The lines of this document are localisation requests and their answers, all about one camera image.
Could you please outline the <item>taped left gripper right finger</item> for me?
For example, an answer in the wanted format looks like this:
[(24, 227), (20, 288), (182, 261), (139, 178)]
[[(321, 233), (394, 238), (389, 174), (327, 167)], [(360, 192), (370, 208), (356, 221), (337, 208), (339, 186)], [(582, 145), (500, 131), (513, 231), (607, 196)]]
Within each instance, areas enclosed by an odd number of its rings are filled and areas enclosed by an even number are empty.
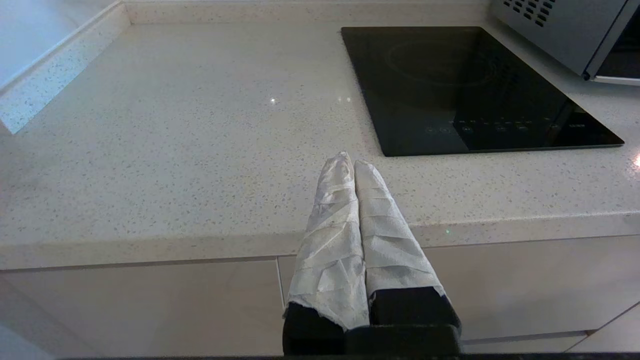
[(354, 170), (372, 323), (460, 328), (460, 318), (381, 173), (365, 161), (355, 162)]

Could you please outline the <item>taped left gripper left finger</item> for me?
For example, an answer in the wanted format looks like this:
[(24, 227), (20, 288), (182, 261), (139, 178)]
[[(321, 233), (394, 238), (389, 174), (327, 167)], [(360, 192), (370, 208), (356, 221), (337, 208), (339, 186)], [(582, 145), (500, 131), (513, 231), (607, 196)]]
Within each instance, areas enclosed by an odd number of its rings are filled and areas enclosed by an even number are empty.
[(283, 315), (286, 356), (345, 352), (346, 334), (370, 325), (355, 170), (346, 152), (318, 177)]

